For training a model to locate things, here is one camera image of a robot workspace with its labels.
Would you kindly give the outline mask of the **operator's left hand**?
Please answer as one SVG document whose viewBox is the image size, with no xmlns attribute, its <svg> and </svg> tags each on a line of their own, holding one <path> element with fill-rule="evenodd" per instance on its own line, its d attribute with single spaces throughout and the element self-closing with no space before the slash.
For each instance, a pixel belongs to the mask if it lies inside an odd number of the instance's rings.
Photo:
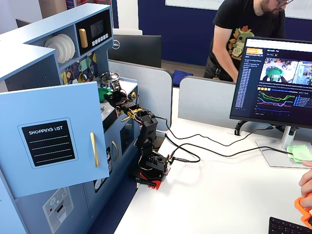
<svg viewBox="0 0 312 234">
<path fill-rule="evenodd" d="M 309 170 L 301 177 L 299 181 L 299 186 L 301 187 L 301 195 L 307 197 L 309 193 L 312 192 L 312 171 Z"/>
</svg>

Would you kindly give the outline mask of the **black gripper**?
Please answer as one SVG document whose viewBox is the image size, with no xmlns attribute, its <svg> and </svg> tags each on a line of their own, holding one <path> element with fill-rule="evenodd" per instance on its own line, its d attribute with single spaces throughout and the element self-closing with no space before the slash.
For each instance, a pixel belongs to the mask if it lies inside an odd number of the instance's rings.
<svg viewBox="0 0 312 234">
<path fill-rule="evenodd" d="M 104 94 L 104 98 L 112 106 L 121 106 L 127 100 L 127 95 L 122 91 L 115 91 L 111 95 Z"/>
</svg>

